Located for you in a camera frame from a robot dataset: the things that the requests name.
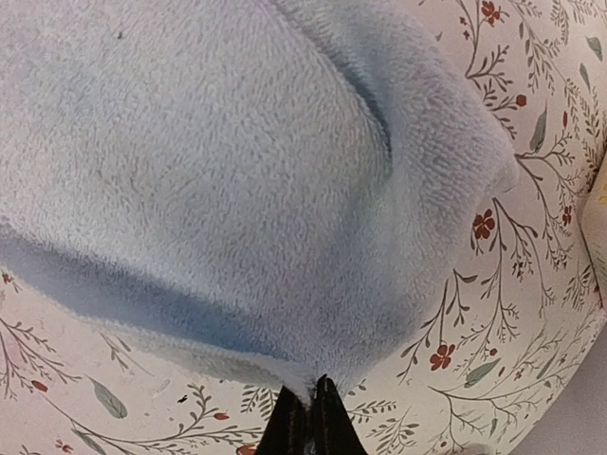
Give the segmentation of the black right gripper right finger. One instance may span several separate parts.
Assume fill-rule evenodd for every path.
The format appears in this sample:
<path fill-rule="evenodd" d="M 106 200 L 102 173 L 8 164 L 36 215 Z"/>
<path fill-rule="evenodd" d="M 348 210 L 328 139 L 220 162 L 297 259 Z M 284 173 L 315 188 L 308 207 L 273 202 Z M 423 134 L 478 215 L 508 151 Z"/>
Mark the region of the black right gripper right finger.
<path fill-rule="evenodd" d="M 364 455 L 334 381 L 326 374 L 317 382 L 312 403 L 312 432 L 315 453 L 320 455 Z"/>

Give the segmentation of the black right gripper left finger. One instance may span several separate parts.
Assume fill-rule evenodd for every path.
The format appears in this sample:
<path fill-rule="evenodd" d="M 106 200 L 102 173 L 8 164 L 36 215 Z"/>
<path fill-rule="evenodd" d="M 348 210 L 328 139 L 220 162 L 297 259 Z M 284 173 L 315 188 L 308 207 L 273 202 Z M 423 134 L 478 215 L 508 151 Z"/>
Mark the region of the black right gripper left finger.
<path fill-rule="evenodd" d="M 304 455 L 308 412 L 298 396 L 282 387 L 258 445 L 258 455 Z"/>

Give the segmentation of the light blue terry towel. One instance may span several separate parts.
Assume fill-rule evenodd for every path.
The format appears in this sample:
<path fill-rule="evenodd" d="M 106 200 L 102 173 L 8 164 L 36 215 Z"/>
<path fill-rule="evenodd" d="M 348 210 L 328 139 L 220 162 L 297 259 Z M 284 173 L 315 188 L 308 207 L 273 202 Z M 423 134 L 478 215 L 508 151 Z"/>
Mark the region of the light blue terry towel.
<path fill-rule="evenodd" d="M 400 2 L 1 5 L 2 264 L 188 370 L 350 390 L 517 177 Z"/>

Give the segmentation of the floral table cover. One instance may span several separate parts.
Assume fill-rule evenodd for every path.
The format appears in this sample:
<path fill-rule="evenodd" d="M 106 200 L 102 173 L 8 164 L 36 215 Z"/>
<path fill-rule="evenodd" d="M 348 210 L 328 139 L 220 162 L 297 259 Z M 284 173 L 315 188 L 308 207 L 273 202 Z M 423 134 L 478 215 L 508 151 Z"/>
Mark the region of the floral table cover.
<path fill-rule="evenodd" d="M 521 179 L 482 201 L 430 314 L 345 406 L 371 454 L 505 454 L 606 320 L 578 222 L 606 150 L 606 5 L 409 9 L 510 134 Z M 3 280 L 3 453 L 254 452 L 273 391 L 181 373 Z"/>

